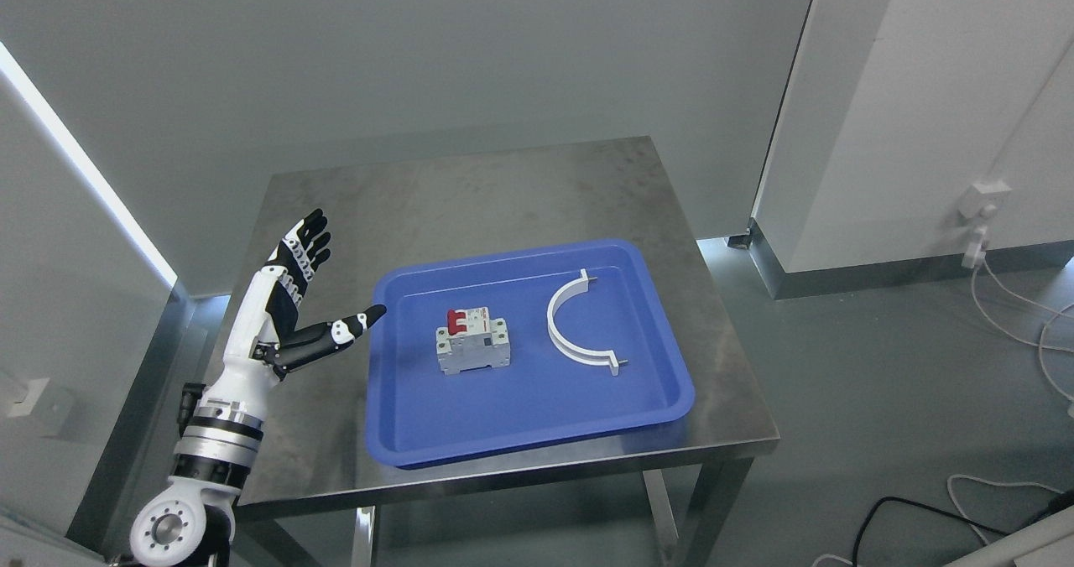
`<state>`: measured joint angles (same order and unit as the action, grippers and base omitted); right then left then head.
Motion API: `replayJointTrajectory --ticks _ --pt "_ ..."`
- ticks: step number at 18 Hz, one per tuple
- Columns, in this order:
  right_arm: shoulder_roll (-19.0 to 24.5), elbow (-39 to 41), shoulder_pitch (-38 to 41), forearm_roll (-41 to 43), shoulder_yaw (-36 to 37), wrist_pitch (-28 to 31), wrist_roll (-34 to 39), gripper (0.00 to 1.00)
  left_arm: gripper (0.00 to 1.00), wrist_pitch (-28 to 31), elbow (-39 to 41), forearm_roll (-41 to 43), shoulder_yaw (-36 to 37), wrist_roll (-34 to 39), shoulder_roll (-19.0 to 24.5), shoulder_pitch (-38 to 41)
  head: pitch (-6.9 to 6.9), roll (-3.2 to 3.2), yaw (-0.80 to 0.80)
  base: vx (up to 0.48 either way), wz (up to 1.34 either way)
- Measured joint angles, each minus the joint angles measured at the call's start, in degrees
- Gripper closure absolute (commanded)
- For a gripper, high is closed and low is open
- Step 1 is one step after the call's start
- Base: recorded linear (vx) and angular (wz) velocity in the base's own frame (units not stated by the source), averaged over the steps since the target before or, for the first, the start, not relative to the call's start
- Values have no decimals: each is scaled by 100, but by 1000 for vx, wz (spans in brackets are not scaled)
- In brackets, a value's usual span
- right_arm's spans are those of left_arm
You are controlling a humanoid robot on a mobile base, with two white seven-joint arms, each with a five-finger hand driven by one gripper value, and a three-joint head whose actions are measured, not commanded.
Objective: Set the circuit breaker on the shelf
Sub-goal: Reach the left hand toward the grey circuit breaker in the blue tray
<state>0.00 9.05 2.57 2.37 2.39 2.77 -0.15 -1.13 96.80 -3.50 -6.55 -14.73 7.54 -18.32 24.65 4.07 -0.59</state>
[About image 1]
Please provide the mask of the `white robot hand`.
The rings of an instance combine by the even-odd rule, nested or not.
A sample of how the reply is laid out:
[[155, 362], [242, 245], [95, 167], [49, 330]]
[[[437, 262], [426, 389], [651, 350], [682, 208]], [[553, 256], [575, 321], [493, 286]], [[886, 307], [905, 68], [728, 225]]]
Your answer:
[[[326, 248], [331, 238], [325, 212], [317, 208], [281, 238], [285, 265], [268, 263], [253, 273], [227, 335], [222, 373], [205, 391], [207, 405], [265, 408], [279, 377], [320, 358], [334, 357], [383, 318], [384, 304], [372, 304], [362, 312], [293, 331], [297, 307], [315, 273], [331, 255]], [[263, 357], [253, 357], [258, 346], [268, 346], [271, 364]]]

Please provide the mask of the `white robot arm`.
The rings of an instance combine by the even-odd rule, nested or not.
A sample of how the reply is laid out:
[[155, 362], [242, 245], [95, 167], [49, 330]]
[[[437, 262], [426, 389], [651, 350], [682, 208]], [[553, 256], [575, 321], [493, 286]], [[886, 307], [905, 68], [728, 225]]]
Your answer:
[[211, 386], [184, 387], [168, 486], [129, 534], [142, 566], [226, 566], [237, 535], [234, 505], [253, 470], [268, 392], [290, 373], [349, 348], [386, 314], [383, 304], [300, 329], [300, 304], [329, 258], [326, 216], [315, 209], [284, 234], [253, 273]]

